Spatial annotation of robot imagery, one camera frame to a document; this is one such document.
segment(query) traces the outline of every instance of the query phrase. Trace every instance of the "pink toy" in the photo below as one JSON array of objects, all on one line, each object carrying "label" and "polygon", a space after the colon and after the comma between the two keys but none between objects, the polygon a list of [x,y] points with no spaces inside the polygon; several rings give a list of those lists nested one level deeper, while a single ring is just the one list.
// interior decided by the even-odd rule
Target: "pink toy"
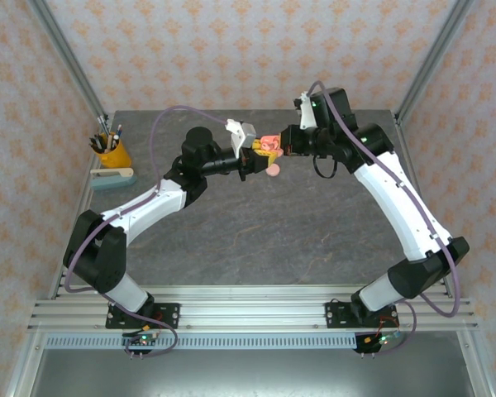
[{"label": "pink toy", "polygon": [[[283,149],[279,147],[279,135],[266,135],[260,138],[261,150],[273,151],[278,154],[278,157],[283,155]],[[266,174],[269,176],[278,176],[281,169],[275,163],[266,169]]]}]

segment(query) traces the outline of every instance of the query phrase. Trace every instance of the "perforated metal strip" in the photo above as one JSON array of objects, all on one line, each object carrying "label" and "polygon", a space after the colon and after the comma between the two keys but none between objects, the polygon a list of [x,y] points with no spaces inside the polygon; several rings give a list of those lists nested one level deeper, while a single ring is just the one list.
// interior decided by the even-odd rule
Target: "perforated metal strip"
[{"label": "perforated metal strip", "polygon": [[[46,349],[120,350],[124,339],[114,334],[51,333]],[[134,348],[165,348],[173,342],[171,335],[160,335],[155,342]],[[356,348],[353,332],[261,333],[261,334],[186,334],[179,335],[177,349],[182,350],[279,350],[279,349],[349,349]]]}]

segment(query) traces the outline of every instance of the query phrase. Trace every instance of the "black cable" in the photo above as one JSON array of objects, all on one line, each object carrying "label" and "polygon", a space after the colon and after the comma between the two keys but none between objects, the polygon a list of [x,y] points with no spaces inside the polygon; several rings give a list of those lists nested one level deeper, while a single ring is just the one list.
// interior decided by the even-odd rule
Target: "black cable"
[{"label": "black cable", "polygon": [[338,163],[336,162],[336,160],[333,160],[334,161],[334,164],[332,165],[332,172],[331,172],[331,175],[329,176],[325,176],[324,174],[322,174],[322,172],[317,168],[317,162],[316,162],[316,159],[318,158],[317,155],[314,155],[312,157],[312,164],[314,165],[314,170],[316,171],[316,174],[318,174],[318,176],[321,176],[323,179],[331,179],[331,178],[334,178],[334,175],[336,175],[336,172],[338,171]]}]

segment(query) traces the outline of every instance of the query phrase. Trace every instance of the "pen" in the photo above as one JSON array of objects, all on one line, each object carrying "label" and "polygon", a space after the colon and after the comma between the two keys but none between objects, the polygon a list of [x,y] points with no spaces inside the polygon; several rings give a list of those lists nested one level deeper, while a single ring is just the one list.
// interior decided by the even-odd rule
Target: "pen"
[{"label": "pen", "polygon": [[103,145],[101,145],[101,142],[99,141],[99,136],[96,135],[93,140],[94,140],[96,146],[98,147],[98,149],[101,150],[103,148]]},{"label": "pen", "polygon": [[105,120],[103,120],[103,117],[102,116],[99,116],[98,117],[98,122],[99,122],[99,124],[101,124],[101,128],[102,128],[103,132],[105,134],[107,134],[107,136],[108,136],[109,135],[108,127],[107,127],[107,124],[106,124]]},{"label": "pen", "polygon": [[99,142],[101,144],[101,151],[105,151],[105,149],[107,148],[107,143],[106,141],[103,139],[103,137],[101,135],[96,135],[96,137],[99,139]]},{"label": "pen", "polygon": [[96,153],[98,154],[101,154],[101,151],[94,145],[94,144],[90,144],[90,147],[92,148],[93,151],[95,151]]}]

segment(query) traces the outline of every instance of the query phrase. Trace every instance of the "white bracket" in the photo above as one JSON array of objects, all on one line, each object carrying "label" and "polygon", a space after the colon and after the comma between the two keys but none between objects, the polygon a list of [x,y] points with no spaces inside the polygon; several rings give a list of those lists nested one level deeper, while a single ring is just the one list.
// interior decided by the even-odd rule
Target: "white bracket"
[{"label": "white bracket", "polygon": [[299,129],[305,130],[307,128],[317,127],[311,99],[307,96],[307,91],[302,93],[299,99],[301,99],[301,121],[299,122]]},{"label": "white bracket", "polygon": [[251,147],[256,134],[254,126],[246,122],[236,122],[230,118],[227,120],[226,129],[231,132],[231,147],[238,159],[242,147]]}]

